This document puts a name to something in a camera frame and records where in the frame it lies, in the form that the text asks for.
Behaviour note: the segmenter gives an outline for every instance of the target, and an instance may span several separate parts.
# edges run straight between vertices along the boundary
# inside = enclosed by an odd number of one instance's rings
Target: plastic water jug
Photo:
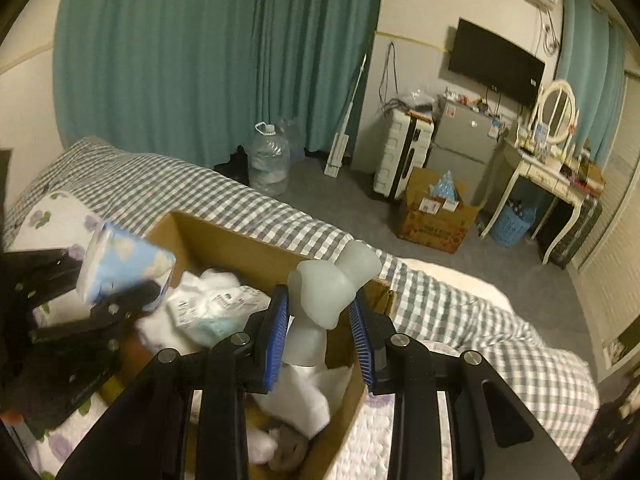
[[[273,124],[258,123],[249,149],[249,183],[268,196],[278,196],[289,181],[289,142]]]

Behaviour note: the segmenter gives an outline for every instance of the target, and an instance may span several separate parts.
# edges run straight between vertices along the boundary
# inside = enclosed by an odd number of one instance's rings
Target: wall-mounted tv
[[[475,79],[514,101],[531,107],[536,102],[545,63],[533,54],[460,18],[449,58],[449,70]]]

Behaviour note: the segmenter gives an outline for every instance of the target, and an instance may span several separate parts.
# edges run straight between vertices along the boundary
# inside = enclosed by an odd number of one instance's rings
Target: metal screw
[[[158,361],[161,363],[171,363],[178,357],[178,352],[173,348],[164,348],[158,353]]]
[[[245,332],[236,332],[231,336],[231,342],[236,346],[246,345],[251,341],[251,337]]]
[[[391,344],[394,346],[407,346],[409,344],[409,336],[405,334],[393,334],[391,336]]]
[[[479,365],[482,362],[482,356],[472,350],[471,352],[465,353],[465,361],[470,365]]]

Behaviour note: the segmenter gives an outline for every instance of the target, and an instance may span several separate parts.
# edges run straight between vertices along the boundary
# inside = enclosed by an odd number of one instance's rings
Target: cardboard box on floor
[[[413,168],[400,207],[398,238],[455,253],[476,220],[479,207],[451,202],[432,196],[430,184],[437,184],[441,174]],[[464,184],[454,179],[461,194]]]
[[[235,272],[243,283],[270,295],[277,284],[287,283],[289,272],[298,263],[308,259],[181,212],[165,215],[145,238],[176,256],[171,286],[180,282],[185,270],[200,274],[203,270],[214,267]],[[374,310],[385,314],[391,312],[395,295],[386,283],[371,280],[364,289]],[[124,365],[119,378],[123,384],[127,384],[142,370],[152,355],[140,344],[136,335],[131,335],[121,349]],[[302,468],[293,473],[275,473],[265,465],[252,465],[252,479],[319,480],[330,470],[334,457],[360,409],[364,395],[364,383],[358,368],[346,311],[340,316],[338,326],[328,333],[326,364],[329,368],[355,365],[342,406],[332,417],[331,423],[314,439]],[[247,420],[252,421],[258,428],[264,427],[268,421],[267,417],[258,410],[255,403],[247,399],[246,406]],[[192,428],[190,438],[195,434]],[[188,465],[194,463],[193,442],[188,444],[187,459]]]

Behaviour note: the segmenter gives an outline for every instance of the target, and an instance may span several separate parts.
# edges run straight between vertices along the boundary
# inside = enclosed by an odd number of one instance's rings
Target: mini fridge
[[[497,147],[498,126],[491,117],[464,105],[443,101],[441,106],[442,117],[425,167],[438,173],[451,171],[465,185],[462,201],[472,204]]]

